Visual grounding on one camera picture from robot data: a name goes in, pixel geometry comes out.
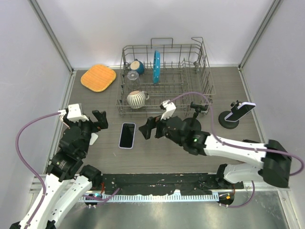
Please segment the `black round-base phone stand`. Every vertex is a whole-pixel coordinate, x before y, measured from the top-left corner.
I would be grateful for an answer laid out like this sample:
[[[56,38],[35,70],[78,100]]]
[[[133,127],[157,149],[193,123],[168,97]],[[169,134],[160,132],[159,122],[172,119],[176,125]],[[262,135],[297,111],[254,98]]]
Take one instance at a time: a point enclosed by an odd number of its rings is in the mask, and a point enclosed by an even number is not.
[[[207,111],[208,105],[200,105],[191,102],[190,108],[194,109],[195,112],[192,117],[185,118],[184,122],[186,122],[191,129],[201,131],[202,126],[201,123],[197,120],[197,117],[199,113]]]

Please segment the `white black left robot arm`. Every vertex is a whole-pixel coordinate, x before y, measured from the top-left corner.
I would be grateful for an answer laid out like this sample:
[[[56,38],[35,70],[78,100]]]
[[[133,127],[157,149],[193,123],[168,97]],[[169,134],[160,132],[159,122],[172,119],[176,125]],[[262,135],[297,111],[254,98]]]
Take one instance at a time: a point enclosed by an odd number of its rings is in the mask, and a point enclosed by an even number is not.
[[[12,229],[57,229],[79,198],[89,190],[97,190],[102,183],[99,169],[83,165],[89,146],[95,141],[97,132],[108,128],[105,111],[93,110],[93,122],[82,113],[79,104],[50,114],[59,116],[68,125],[59,142],[59,151],[47,166],[43,179],[24,159],[19,148],[21,133],[15,140],[17,154],[23,164],[39,179],[42,188],[26,216],[11,225]]]

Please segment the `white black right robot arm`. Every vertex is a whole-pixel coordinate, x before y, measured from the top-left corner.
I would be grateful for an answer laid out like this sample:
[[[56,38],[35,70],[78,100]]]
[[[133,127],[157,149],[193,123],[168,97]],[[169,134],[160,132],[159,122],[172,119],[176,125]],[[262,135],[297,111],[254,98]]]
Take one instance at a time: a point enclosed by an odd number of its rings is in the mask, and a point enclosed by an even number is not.
[[[216,185],[227,188],[241,181],[260,181],[279,188],[287,188],[290,177],[291,157],[274,140],[268,144],[240,142],[212,135],[195,129],[177,116],[162,119],[149,117],[139,127],[145,139],[166,137],[192,155],[220,156],[241,161],[240,165],[222,165],[215,176]]]

